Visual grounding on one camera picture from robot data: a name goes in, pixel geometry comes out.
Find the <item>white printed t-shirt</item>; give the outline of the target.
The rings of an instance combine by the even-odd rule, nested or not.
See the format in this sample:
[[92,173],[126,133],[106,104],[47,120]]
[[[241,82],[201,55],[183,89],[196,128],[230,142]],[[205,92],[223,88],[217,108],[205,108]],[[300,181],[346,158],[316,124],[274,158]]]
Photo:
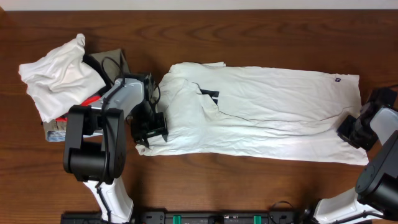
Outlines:
[[361,107],[357,75],[223,62],[172,65],[157,109],[169,135],[137,146],[143,156],[218,153],[364,166],[368,156],[336,130]]

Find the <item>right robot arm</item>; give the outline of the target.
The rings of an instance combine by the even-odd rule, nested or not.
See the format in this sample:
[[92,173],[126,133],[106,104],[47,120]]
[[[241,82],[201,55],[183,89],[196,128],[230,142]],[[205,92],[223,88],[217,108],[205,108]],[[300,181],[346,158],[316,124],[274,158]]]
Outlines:
[[356,185],[317,203],[305,223],[372,223],[397,221],[397,85],[371,92],[359,116],[348,115],[338,136],[365,151],[381,148],[369,161]]

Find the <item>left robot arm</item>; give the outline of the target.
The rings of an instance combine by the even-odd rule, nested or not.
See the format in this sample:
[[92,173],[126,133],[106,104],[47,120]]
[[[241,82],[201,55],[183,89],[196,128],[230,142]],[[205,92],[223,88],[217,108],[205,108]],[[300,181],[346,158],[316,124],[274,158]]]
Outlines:
[[157,112],[160,88],[152,75],[123,73],[100,99],[74,105],[67,116],[63,168],[89,188],[98,213],[64,213],[62,223],[131,223],[133,201],[122,172],[126,162],[125,122],[131,137],[149,147],[149,139],[169,134],[162,112]]

